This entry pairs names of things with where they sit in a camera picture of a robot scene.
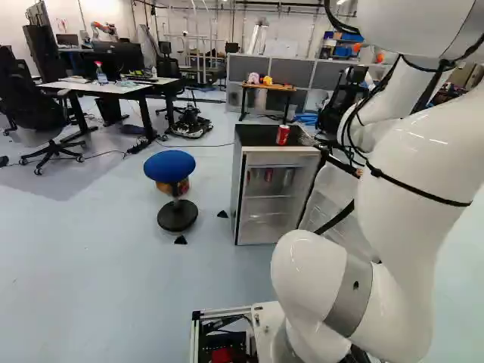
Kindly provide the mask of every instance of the keyboard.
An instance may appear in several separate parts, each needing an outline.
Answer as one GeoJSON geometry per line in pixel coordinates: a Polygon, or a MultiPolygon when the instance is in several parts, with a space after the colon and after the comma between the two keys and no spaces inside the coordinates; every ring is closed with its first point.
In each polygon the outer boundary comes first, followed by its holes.
{"type": "Polygon", "coordinates": [[[129,79],[130,81],[142,81],[142,82],[149,82],[149,83],[158,82],[157,79],[151,79],[151,78],[140,77],[140,76],[127,76],[126,78],[129,79]]]}

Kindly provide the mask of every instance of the power strip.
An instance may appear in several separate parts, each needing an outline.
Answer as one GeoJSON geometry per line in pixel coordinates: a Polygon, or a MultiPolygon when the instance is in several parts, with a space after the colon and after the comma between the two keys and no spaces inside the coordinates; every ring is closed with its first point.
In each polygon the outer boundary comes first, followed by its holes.
{"type": "Polygon", "coordinates": [[[138,141],[138,143],[135,146],[130,147],[128,150],[126,150],[126,153],[128,154],[137,154],[141,150],[145,149],[148,147],[151,143],[147,139],[142,139],[138,141]]]}

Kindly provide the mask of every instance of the can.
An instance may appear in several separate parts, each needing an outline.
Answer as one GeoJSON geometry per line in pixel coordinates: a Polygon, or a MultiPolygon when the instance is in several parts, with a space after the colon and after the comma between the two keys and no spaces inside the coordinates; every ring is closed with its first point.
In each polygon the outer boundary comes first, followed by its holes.
{"type": "Polygon", "coordinates": [[[290,127],[288,125],[279,125],[278,136],[275,139],[276,144],[283,146],[289,138],[290,127]]]}
{"type": "Polygon", "coordinates": [[[282,186],[289,187],[293,184],[294,179],[294,168],[287,168],[284,172],[284,178],[282,179],[282,186]]]}
{"type": "Polygon", "coordinates": [[[267,168],[264,174],[264,180],[268,183],[272,182],[272,176],[274,175],[273,168],[267,168]]]}

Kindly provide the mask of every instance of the wooden table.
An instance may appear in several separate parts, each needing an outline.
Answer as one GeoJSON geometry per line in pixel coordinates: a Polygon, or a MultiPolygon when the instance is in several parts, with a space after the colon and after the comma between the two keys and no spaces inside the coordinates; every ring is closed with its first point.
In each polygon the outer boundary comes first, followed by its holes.
{"type": "Polygon", "coordinates": [[[240,111],[239,121],[243,121],[245,116],[248,112],[245,112],[245,96],[247,93],[247,89],[249,88],[261,88],[261,89],[270,89],[271,91],[281,91],[287,93],[287,100],[286,100],[286,107],[284,109],[284,118],[283,124],[285,125],[287,122],[287,112],[289,111],[289,103],[290,97],[296,91],[296,87],[293,85],[253,85],[247,82],[242,83],[242,110],[240,111]]]}

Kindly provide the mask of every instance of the small black object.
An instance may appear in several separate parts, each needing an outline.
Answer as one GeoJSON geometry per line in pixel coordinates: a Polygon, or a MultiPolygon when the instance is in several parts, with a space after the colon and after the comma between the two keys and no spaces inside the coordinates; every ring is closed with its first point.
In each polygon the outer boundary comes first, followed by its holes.
{"type": "Polygon", "coordinates": [[[184,236],[180,236],[176,238],[175,244],[188,244],[188,242],[184,236]]]}
{"type": "Polygon", "coordinates": [[[128,154],[137,154],[141,150],[145,149],[148,147],[151,143],[148,140],[140,140],[135,146],[130,147],[126,153],[128,154]]]}
{"type": "Polygon", "coordinates": [[[8,165],[8,157],[7,156],[0,157],[0,168],[3,168],[4,166],[7,166],[7,165],[8,165]]]}
{"type": "Polygon", "coordinates": [[[169,202],[158,212],[158,225],[170,232],[181,232],[195,223],[197,206],[186,199],[169,202]]]}
{"type": "Polygon", "coordinates": [[[227,212],[222,210],[219,212],[219,214],[217,214],[217,217],[219,218],[228,218],[228,215],[227,215],[227,212]]]}

